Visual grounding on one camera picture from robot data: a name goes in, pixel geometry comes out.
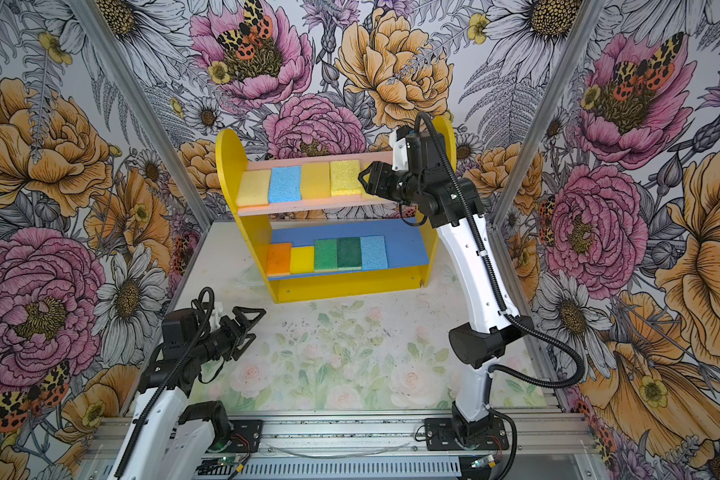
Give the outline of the yellow porous sponge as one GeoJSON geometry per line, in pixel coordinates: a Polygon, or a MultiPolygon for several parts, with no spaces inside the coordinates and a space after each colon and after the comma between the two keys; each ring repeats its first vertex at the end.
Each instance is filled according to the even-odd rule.
{"type": "Polygon", "coordinates": [[[329,170],[332,197],[360,195],[362,193],[362,185],[358,180],[361,171],[359,160],[331,161],[329,170]]]}

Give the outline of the golden yellow sponge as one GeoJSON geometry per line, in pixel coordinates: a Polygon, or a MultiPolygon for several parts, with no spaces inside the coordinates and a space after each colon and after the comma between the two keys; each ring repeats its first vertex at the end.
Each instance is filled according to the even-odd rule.
{"type": "Polygon", "coordinates": [[[301,166],[300,193],[303,200],[331,197],[329,162],[307,163],[301,166]]]}

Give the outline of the light blue sponge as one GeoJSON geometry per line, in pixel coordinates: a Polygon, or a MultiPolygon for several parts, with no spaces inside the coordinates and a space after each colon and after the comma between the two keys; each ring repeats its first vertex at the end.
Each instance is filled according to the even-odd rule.
{"type": "Polygon", "coordinates": [[[388,268],[388,258],[385,238],[378,236],[363,236],[360,238],[361,268],[363,271],[385,270],[388,268]]]}

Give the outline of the dark green sponge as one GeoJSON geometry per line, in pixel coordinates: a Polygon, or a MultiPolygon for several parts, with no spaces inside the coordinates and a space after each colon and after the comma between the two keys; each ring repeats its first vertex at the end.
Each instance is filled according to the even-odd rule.
{"type": "Polygon", "coordinates": [[[338,270],[358,271],[362,269],[362,246],[359,237],[338,238],[338,270]]]}

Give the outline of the orange sponge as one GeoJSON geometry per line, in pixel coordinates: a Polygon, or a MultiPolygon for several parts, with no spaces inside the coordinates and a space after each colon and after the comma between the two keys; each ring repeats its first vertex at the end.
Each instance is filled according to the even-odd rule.
{"type": "Polygon", "coordinates": [[[289,276],[291,263],[291,243],[273,243],[268,246],[265,273],[267,277],[289,276]]]}

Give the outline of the light green sponge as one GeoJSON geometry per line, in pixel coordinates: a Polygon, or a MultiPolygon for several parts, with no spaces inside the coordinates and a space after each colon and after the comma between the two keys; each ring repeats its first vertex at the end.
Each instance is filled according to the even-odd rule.
{"type": "Polygon", "coordinates": [[[328,273],[338,270],[338,243],[336,239],[319,239],[314,245],[314,271],[328,273]]]}

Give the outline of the blue porous sponge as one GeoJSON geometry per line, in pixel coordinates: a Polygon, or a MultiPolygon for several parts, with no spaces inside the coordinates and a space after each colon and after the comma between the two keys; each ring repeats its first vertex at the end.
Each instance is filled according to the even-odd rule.
{"type": "Polygon", "coordinates": [[[271,170],[268,201],[289,203],[301,200],[301,167],[278,167],[271,170]]]}

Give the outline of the bright yellow sponge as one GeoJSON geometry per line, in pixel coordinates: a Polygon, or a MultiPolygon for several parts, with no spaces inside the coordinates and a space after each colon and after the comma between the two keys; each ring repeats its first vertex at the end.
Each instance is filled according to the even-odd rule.
{"type": "Polygon", "coordinates": [[[293,247],[290,252],[290,274],[301,275],[314,272],[315,247],[293,247]]]}

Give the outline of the pale yellow sponge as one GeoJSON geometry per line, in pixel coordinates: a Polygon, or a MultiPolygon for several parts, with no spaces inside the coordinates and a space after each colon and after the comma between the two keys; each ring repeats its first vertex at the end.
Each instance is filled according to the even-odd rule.
{"type": "Polygon", "coordinates": [[[236,205],[239,208],[268,205],[270,179],[270,170],[243,172],[236,196],[236,205]]]}

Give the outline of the small yellow sponge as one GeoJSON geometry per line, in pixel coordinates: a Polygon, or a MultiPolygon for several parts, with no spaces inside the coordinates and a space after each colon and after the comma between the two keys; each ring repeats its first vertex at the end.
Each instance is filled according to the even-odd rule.
{"type": "Polygon", "coordinates": [[[379,196],[376,196],[376,195],[373,195],[373,194],[370,194],[370,193],[368,193],[368,192],[365,191],[365,190],[363,190],[363,191],[361,192],[361,198],[362,198],[363,200],[367,200],[367,201],[379,201],[379,202],[384,202],[384,201],[385,201],[384,198],[379,197],[379,196]]]}

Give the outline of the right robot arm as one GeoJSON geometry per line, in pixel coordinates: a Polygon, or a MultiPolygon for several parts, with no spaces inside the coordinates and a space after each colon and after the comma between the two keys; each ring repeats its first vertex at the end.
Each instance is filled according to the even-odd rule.
{"type": "Polygon", "coordinates": [[[449,333],[452,351],[465,366],[451,430],[460,446],[475,448],[504,429],[490,407],[493,370],[524,333],[512,323],[522,317],[493,267],[480,195],[470,180],[455,175],[444,141],[440,133],[404,127],[390,136],[392,162],[374,161],[358,179],[373,196],[418,207],[456,268],[468,320],[449,333]]]}

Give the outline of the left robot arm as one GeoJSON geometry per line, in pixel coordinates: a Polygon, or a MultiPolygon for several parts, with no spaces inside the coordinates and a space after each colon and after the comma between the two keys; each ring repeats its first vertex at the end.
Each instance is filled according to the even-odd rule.
{"type": "Polygon", "coordinates": [[[128,432],[111,479],[193,479],[240,474],[258,452],[263,423],[229,418],[219,400],[193,403],[190,394],[204,365],[239,360],[265,316],[235,307],[213,325],[207,302],[166,315],[163,341],[142,372],[128,432]]]}

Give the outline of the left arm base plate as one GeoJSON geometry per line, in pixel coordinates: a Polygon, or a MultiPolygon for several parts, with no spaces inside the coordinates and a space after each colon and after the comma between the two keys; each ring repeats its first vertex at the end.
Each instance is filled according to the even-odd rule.
{"type": "Polygon", "coordinates": [[[258,419],[230,419],[220,440],[209,448],[211,453],[253,454],[259,451],[264,422],[258,419]]]}

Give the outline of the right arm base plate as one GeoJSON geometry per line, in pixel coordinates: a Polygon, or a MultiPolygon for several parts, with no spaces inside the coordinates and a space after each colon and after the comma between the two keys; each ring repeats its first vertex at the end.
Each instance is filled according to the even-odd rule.
{"type": "Polygon", "coordinates": [[[428,451],[496,451],[508,450],[509,439],[504,422],[488,416],[476,422],[460,418],[426,418],[425,443],[428,451]]]}

